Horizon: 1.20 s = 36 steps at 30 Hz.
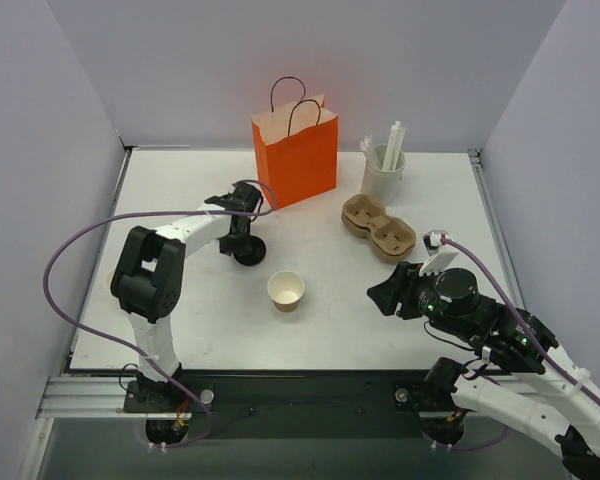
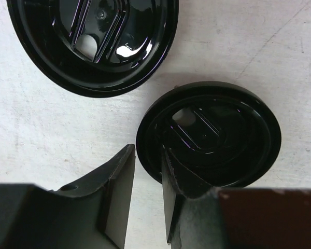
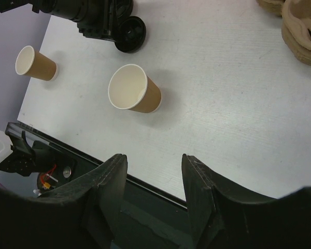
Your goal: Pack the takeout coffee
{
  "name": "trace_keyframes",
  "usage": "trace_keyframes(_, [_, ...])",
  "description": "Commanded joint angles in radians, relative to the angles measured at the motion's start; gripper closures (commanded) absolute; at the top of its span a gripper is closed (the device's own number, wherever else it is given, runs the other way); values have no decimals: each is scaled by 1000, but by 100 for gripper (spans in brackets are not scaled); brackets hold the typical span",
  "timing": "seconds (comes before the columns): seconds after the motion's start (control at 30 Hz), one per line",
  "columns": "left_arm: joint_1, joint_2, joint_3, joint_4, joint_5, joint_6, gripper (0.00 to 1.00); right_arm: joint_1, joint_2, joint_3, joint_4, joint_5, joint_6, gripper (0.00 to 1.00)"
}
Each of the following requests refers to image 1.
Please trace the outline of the black plastic cup lid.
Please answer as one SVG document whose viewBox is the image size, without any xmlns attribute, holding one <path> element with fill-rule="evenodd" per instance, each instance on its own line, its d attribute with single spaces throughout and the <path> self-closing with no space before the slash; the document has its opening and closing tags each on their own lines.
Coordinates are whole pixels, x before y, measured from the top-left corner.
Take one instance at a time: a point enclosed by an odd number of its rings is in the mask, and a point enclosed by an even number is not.
<svg viewBox="0 0 600 480">
<path fill-rule="evenodd" d="M 234 253 L 233 258 L 243 266 L 252 267 L 261 263 L 267 253 L 265 242 L 255 235 L 249 237 L 249 248 L 246 251 Z"/>
</svg>

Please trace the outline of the brown paper coffee cup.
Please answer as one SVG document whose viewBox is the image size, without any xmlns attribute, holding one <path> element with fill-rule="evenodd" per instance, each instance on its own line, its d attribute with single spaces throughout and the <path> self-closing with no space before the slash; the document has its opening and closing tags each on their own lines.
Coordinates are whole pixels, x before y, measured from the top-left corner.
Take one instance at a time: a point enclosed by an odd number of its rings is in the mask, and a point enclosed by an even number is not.
<svg viewBox="0 0 600 480">
<path fill-rule="evenodd" d="M 294 311 L 305 292 L 303 278 L 293 271 L 274 273 L 267 283 L 267 294 L 275 308 L 283 313 Z"/>
</svg>

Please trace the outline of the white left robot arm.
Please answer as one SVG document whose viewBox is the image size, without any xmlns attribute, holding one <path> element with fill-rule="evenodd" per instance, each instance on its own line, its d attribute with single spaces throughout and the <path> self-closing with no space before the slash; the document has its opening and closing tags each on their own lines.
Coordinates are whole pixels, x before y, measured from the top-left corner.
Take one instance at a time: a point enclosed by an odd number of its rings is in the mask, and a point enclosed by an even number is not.
<svg viewBox="0 0 600 480">
<path fill-rule="evenodd" d="M 136 381 L 140 392 L 159 410 L 181 403 L 181 372 L 173 344 L 170 315 L 182 292 L 185 260 L 216 241 L 219 253 L 243 266 L 255 266 L 266 255 L 262 239 L 251 234 L 253 215 L 260 211 L 263 194 L 248 181 L 204 201 L 202 212 L 156 229 L 137 226 L 126 237 L 110 285 L 120 308 L 128 315 L 139 356 Z M 154 361 L 162 376 L 149 364 Z"/>
</svg>

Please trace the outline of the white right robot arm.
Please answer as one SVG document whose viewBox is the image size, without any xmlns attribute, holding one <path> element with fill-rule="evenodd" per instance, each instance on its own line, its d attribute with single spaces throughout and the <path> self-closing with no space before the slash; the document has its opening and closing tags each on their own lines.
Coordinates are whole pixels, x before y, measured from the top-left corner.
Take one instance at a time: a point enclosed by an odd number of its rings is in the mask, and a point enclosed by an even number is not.
<svg viewBox="0 0 600 480">
<path fill-rule="evenodd" d="M 589 372 L 533 315 L 481 294 L 471 271 L 421 270 L 401 262 L 367 295 L 385 316 L 427 319 L 481 364 L 439 358 L 425 377 L 426 401 L 488 416 L 547 448 L 572 476 L 600 479 L 600 389 Z"/>
</svg>

